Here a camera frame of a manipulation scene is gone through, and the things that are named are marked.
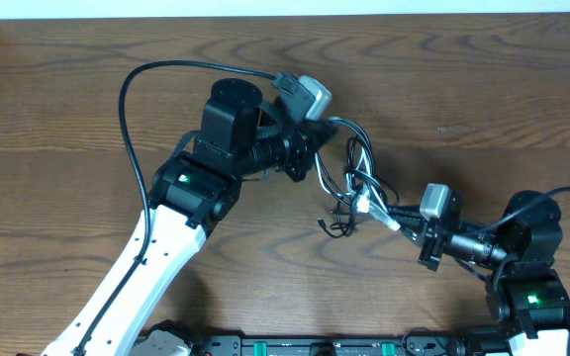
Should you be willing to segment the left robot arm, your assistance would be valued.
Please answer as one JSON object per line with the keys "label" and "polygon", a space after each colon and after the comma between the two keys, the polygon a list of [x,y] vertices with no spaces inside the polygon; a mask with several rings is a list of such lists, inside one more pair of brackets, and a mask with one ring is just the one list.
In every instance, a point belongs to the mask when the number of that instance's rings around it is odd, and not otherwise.
{"label": "left robot arm", "polygon": [[156,171],[147,207],[89,302],[46,355],[126,355],[166,289],[238,200],[242,179],[277,168],[305,178],[336,132],[321,115],[332,100],[319,81],[280,73],[278,95],[252,83],[215,82],[201,128]]}

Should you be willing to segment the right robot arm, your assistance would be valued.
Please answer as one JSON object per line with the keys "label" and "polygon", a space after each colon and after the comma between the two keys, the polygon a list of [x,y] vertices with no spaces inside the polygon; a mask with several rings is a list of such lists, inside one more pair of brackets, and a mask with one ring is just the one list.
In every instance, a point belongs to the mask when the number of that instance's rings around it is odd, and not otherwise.
{"label": "right robot arm", "polygon": [[420,248],[420,264],[443,256],[482,281],[492,326],[452,336],[448,355],[570,355],[570,298],[553,268],[563,238],[558,204],[531,190],[515,193],[503,216],[465,222],[460,197],[430,184],[417,206],[391,207],[399,231]]}

